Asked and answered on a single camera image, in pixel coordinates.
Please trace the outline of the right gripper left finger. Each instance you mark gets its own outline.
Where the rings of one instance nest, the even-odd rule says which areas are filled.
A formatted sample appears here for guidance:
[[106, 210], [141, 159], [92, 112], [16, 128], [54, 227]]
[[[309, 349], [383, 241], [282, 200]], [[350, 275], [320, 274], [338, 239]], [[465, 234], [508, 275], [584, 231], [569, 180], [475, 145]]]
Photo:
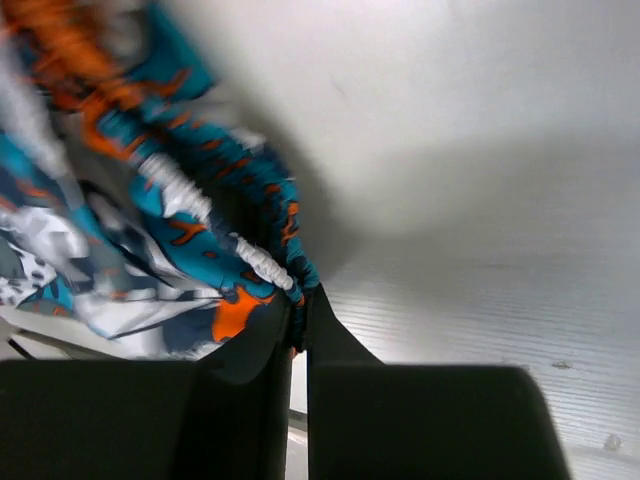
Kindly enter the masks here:
[[5, 479], [281, 479], [291, 381], [282, 295], [198, 361], [1, 366]]

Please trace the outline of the colourful patterned shorts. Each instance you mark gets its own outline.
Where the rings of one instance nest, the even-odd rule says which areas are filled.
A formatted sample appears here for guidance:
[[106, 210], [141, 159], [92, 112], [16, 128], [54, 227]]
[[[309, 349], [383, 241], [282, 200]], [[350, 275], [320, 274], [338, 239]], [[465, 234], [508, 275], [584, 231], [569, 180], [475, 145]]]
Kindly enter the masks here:
[[295, 180], [156, 1], [1, 5], [1, 302], [173, 355], [319, 277]]

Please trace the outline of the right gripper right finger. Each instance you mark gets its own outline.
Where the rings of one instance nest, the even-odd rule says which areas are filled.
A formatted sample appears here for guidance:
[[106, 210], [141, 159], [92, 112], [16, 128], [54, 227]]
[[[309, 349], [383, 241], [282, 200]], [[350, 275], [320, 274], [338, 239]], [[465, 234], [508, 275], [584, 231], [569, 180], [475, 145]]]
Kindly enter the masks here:
[[543, 394], [508, 365], [387, 364], [334, 314], [307, 317], [313, 479], [566, 479]]

